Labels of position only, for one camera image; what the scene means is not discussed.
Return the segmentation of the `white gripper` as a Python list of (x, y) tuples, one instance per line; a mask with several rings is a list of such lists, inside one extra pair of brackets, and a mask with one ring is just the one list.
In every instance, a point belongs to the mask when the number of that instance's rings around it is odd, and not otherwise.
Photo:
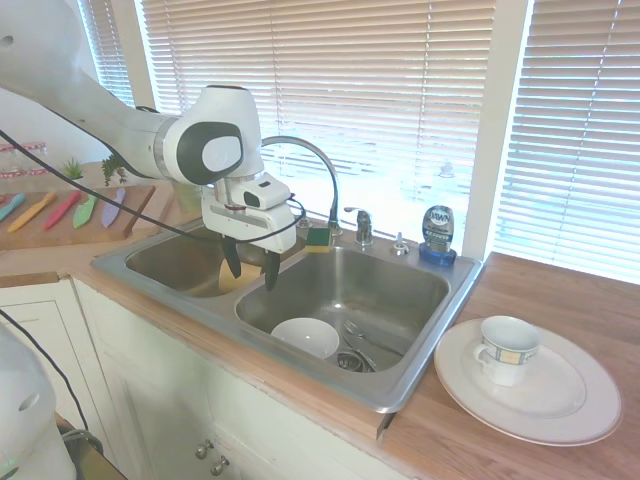
[(224, 235), (222, 248), (234, 278), (239, 278), (242, 273), (237, 242), (244, 240), (266, 250), (263, 268), (265, 287), (271, 292), (279, 275), (279, 253), (285, 253), (296, 243), (294, 215), (290, 207), (281, 203), (267, 210), (247, 207), (233, 212), (211, 195), (202, 196), (201, 207), (204, 225), (209, 230)]

